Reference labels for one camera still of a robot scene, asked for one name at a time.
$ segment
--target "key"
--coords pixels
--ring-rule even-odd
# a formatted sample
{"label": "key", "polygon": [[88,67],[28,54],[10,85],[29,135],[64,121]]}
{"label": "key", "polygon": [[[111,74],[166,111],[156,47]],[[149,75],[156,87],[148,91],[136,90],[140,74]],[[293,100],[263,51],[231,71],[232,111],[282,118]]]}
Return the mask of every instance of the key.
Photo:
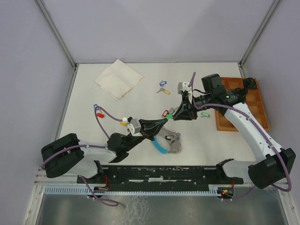
{"label": "key", "polygon": [[157,93],[159,93],[159,92],[161,92],[161,91],[164,91],[164,90],[165,90],[164,88],[160,88],[159,91],[158,91]]}

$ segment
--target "gray floor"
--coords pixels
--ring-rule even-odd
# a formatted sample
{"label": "gray floor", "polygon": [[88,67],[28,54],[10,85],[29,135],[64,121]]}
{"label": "gray floor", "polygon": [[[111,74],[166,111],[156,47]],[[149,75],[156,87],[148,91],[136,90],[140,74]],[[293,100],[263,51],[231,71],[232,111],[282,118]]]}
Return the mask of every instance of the gray floor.
{"label": "gray floor", "polygon": [[[236,187],[236,196],[249,188]],[[44,195],[37,225],[287,225],[278,192],[256,189],[221,202],[203,196],[109,196],[108,207],[83,195]]]}

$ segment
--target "white cloth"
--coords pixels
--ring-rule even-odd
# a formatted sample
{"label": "white cloth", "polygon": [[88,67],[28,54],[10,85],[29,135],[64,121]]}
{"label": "white cloth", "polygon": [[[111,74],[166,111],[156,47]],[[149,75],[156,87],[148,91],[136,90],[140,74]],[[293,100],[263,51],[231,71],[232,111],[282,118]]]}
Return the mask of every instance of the white cloth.
{"label": "white cloth", "polygon": [[121,60],[115,61],[107,67],[95,82],[107,91],[114,99],[127,97],[128,92],[144,78],[138,72],[125,65]]}

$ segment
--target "yellow object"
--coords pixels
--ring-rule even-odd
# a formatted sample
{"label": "yellow object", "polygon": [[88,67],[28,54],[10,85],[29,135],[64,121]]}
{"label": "yellow object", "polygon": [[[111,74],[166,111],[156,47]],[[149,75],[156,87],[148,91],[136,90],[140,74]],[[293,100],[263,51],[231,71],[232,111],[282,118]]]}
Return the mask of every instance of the yellow object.
{"label": "yellow object", "polygon": [[167,94],[167,95],[170,95],[170,94],[171,94],[171,93],[170,93],[168,90],[166,90],[166,89],[164,90],[164,93]]}
{"label": "yellow object", "polygon": [[127,123],[120,122],[122,126],[127,126]]}

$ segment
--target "blue object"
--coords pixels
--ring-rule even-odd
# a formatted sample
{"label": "blue object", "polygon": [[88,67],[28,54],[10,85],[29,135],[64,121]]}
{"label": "blue object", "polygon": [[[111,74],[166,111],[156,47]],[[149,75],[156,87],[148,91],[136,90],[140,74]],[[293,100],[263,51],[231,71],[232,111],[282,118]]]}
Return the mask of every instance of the blue object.
{"label": "blue object", "polygon": [[162,81],[162,82],[159,83],[160,86],[163,86],[165,84],[167,84],[167,81]]}
{"label": "blue object", "polygon": [[154,137],[155,140],[152,141],[152,144],[154,145],[154,147],[162,154],[168,154],[168,150],[163,148],[159,143],[156,137]]}

